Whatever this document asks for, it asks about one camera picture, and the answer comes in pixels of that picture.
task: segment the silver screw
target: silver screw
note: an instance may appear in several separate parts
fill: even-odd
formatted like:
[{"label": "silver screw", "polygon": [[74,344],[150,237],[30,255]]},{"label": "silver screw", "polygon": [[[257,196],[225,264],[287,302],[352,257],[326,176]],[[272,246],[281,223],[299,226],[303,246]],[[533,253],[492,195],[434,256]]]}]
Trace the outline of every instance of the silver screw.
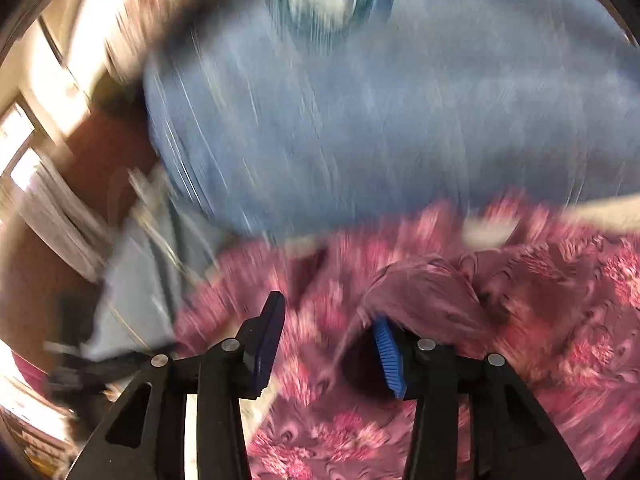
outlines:
[{"label": "silver screw", "polygon": [[225,339],[222,342],[222,349],[225,352],[235,352],[239,348],[240,348],[240,342],[238,341],[238,339],[234,339],[231,337],[229,339]]},{"label": "silver screw", "polygon": [[424,352],[430,352],[436,348],[436,342],[428,338],[420,339],[420,341],[418,341],[418,348]]},{"label": "silver screw", "polygon": [[154,355],[151,358],[151,365],[156,368],[162,368],[165,364],[169,362],[169,358],[164,354]]},{"label": "silver screw", "polygon": [[500,354],[489,354],[487,361],[491,366],[502,366],[506,362]]}]

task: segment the ribbed blue pad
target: ribbed blue pad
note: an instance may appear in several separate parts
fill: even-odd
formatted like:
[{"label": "ribbed blue pad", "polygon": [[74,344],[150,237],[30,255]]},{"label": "ribbed blue pad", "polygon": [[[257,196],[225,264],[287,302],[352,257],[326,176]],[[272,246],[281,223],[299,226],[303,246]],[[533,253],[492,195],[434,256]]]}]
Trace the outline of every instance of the ribbed blue pad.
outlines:
[{"label": "ribbed blue pad", "polygon": [[398,399],[402,399],[406,392],[406,383],[402,377],[402,357],[386,317],[381,317],[373,323],[373,335],[376,338],[380,362],[385,370],[386,384]]}]

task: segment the blue fabric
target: blue fabric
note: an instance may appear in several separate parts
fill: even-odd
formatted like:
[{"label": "blue fabric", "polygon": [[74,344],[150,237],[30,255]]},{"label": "blue fabric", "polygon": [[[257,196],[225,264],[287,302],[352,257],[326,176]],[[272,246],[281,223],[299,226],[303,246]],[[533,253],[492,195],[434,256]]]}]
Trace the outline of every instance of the blue fabric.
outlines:
[{"label": "blue fabric", "polygon": [[216,0],[146,67],[156,147],[208,215],[279,236],[640,191],[640,57],[596,0],[300,1]]}]

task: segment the maroon floral cloth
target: maroon floral cloth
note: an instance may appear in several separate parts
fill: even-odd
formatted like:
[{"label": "maroon floral cloth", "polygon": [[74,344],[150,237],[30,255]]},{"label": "maroon floral cloth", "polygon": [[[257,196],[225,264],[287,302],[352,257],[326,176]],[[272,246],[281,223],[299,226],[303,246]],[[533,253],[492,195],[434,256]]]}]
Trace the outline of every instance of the maroon floral cloth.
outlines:
[{"label": "maroon floral cloth", "polygon": [[[176,323],[205,351],[227,323],[287,298],[274,373],[280,393],[248,447],[260,479],[396,479],[415,407],[390,397],[370,333],[388,316],[459,354],[503,354],[535,393],[589,480],[605,479],[640,431],[640,238],[568,224],[543,206],[501,200],[516,219],[499,250],[465,253],[446,204],[415,218],[338,232],[312,255],[265,242],[220,257]],[[460,476],[469,414],[460,407]]]}]

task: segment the pink floral fabric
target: pink floral fabric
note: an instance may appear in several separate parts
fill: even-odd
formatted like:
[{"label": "pink floral fabric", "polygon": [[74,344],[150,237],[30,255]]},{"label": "pink floral fabric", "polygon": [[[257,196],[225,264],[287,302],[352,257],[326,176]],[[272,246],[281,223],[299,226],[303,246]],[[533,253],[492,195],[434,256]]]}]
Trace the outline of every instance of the pink floral fabric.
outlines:
[{"label": "pink floral fabric", "polygon": [[[366,328],[388,316],[459,354],[503,354],[547,410],[589,480],[605,479],[640,432],[640,239],[568,224],[507,198],[489,219],[516,219],[499,250],[465,253],[446,204],[414,218],[338,232],[291,256],[265,242],[220,257],[176,323],[185,352],[287,298],[278,398],[248,447],[259,479],[402,476],[415,407],[393,399]],[[469,468],[461,405],[460,476]]]}]

